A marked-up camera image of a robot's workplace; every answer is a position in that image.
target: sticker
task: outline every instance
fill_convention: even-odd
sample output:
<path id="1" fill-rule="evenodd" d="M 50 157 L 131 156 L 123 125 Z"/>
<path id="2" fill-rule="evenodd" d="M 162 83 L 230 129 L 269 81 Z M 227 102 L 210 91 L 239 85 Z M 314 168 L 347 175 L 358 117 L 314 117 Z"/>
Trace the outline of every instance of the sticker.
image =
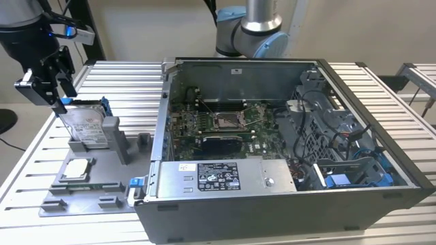
<path id="1" fill-rule="evenodd" d="M 231 69 L 230 73 L 231 73 L 231 75 L 242 74 L 242 69 Z"/>
<path id="2" fill-rule="evenodd" d="M 95 119 L 86 119 L 86 123 L 75 123 L 73 132 L 83 144 L 106 144 L 107 140 L 101 129 L 101 122 Z"/>
<path id="3" fill-rule="evenodd" d="M 198 163 L 198 190 L 239 190 L 235 162 Z"/>
<path id="4" fill-rule="evenodd" d="M 178 164 L 178 171 L 194 171 L 197 165 L 194 163 L 181 163 Z"/>

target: white wall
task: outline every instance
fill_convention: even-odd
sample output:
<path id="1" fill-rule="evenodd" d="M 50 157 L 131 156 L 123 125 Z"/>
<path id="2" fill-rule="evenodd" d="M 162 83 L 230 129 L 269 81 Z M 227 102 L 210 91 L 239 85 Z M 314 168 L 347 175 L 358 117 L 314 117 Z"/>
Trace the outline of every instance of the white wall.
<path id="1" fill-rule="evenodd" d="M 309 0 L 293 56 L 361 61 L 378 74 L 436 63 L 434 9 L 434 0 Z"/>
<path id="2" fill-rule="evenodd" d="M 55 0 L 49 0 L 51 9 L 55 13 L 59 13 L 59 8 Z M 63 39 L 58 40 L 59 45 L 66 45 L 69 47 L 70 56 L 74 63 L 75 71 L 78 72 L 81 69 L 81 61 L 78 58 L 77 50 L 73 46 L 71 41 L 66 41 Z M 86 60 L 86 56 L 81 47 L 81 44 L 77 44 L 78 50 L 81 52 L 81 56 L 83 61 Z M 13 83 L 22 78 L 22 70 L 21 65 L 17 61 L 14 61 L 6 54 L 2 46 L 0 45 L 0 104 L 2 103 L 29 103 L 27 99 L 19 94 L 19 92 L 14 89 Z"/>
<path id="3" fill-rule="evenodd" d="M 285 32 L 294 3 L 277 1 Z M 219 9 L 245 1 L 217 0 L 215 4 Z M 90 0 L 89 5 L 107 60 L 213 55 L 215 30 L 201 0 Z"/>

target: robotic arm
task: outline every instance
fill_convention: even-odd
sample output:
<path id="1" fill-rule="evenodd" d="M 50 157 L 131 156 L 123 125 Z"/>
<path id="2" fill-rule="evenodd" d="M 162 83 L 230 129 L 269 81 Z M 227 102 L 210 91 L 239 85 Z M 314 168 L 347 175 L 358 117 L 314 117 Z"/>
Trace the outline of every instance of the robotic arm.
<path id="1" fill-rule="evenodd" d="M 65 25 L 73 34 L 54 33 L 50 24 Z M 87 30 L 87 26 L 53 13 L 46 0 L 0 0 L 0 43 L 23 71 L 14 87 L 34 105 L 49 106 L 59 114 L 66 110 L 58 98 L 57 81 L 67 97 L 77 96 L 77 92 L 69 50 L 58 46 L 57 38 L 73 39 L 78 30 Z"/>
<path id="2" fill-rule="evenodd" d="M 215 56 L 281 57 L 287 35 L 279 28 L 275 0 L 246 0 L 246 6 L 219 9 L 215 14 Z"/>

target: motherboard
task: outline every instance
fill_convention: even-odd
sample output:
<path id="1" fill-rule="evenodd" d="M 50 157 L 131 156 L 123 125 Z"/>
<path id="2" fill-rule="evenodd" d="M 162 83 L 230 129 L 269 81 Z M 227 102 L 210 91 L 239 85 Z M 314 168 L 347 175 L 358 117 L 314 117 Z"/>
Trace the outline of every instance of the motherboard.
<path id="1" fill-rule="evenodd" d="M 174 160 L 286 159 L 274 110 L 266 103 L 173 105 Z"/>

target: floor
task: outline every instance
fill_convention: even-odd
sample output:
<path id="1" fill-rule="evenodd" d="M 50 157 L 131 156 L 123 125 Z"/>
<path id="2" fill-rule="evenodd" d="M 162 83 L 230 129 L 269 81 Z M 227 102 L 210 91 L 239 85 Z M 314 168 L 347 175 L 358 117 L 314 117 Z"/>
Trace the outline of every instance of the floor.
<path id="1" fill-rule="evenodd" d="M 50 109 L 29 103 L 0 104 L 0 108 L 13 110 L 18 116 L 14 127 L 0 135 L 0 137 L 9 144 L 25 149 L 49 116 Z M 0 142 L 0 184 L 6 179 L 21 155 L 22 151 L 13 149 Z"/>

